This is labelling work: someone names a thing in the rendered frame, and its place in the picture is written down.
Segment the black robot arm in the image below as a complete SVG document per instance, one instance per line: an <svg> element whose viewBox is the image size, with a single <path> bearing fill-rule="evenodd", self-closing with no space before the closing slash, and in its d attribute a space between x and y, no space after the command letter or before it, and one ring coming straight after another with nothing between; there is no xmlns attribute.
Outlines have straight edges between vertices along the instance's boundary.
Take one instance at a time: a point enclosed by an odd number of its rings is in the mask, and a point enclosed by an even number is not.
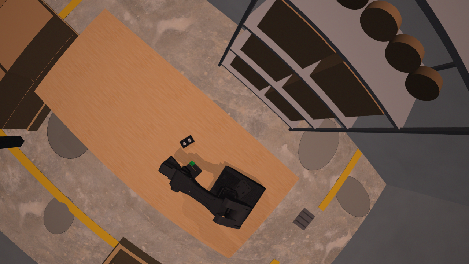
<svg viewBox="0 0 469 264"><path fill-rule="evenodd" d="M252 190L245 179L232 188L221 186L215 195L202 187L189 175L190 170L186 166L181 167L171 156L161 164L159 172L171 180L171 190L181 191L196 199L215 216L213 222L222 226L240 229L252 208L240 200Z"/></svg>

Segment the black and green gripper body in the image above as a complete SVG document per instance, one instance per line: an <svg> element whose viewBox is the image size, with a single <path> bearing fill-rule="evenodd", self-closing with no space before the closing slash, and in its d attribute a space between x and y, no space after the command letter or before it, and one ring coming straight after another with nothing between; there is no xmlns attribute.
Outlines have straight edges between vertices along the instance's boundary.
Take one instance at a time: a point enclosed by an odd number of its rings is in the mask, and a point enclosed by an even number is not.
<svg viewBox="0 0 469 264"><path fill-rule="evenodd" d="M193 167L190 164L187 164L186 167L190 170L189 175L191 175L194 179L202 172L202 170L194 164Z"/></svg>

